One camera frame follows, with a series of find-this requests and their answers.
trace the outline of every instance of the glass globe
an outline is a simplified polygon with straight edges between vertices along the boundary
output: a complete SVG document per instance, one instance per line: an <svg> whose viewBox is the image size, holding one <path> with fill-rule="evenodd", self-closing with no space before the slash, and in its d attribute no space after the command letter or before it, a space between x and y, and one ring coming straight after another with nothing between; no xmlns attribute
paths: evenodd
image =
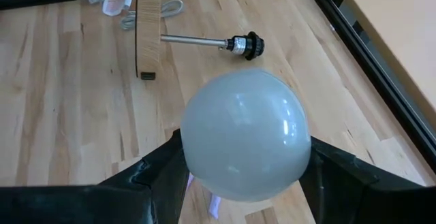
<svg viewBox="0 0 436 224"><path fill-rule="evenodd" d="M212 193L256 202L306 170L311 140L292 90L261 69L222 75L187 104L181 122L187 166Z"/></svg>

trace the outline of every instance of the power cord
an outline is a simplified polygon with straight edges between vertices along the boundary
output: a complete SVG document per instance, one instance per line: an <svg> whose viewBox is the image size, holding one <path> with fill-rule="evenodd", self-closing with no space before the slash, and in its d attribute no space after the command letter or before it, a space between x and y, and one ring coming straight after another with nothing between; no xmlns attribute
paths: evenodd
<svg viewBox="0 0 436 224"><path fill-rule="evenodd" d="M88 0L90 4L103 2L104 0ZM180 14L184 9L183 1L170 0L164 3L161 7L161 17L170 17ZM121 19L120 26L124 30L135 28L136 11L130 10L127 15Z"/></svg>

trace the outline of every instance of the wooden block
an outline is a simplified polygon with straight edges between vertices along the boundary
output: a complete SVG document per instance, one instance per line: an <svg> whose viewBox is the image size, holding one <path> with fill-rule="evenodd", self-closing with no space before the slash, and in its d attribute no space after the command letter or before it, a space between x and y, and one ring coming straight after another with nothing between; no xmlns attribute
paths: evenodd
<svg viewBox="0 0 436 224"><path fill-rule="evenodd" d="M159 69L161 0L137 0L136 6L136 71Z"/></svg>
<svg viewBox="0 0 436 224"><path fill-rule="evenodd" d="M247 224L278 224L274 208L267 208L245 216Z"/></svg>

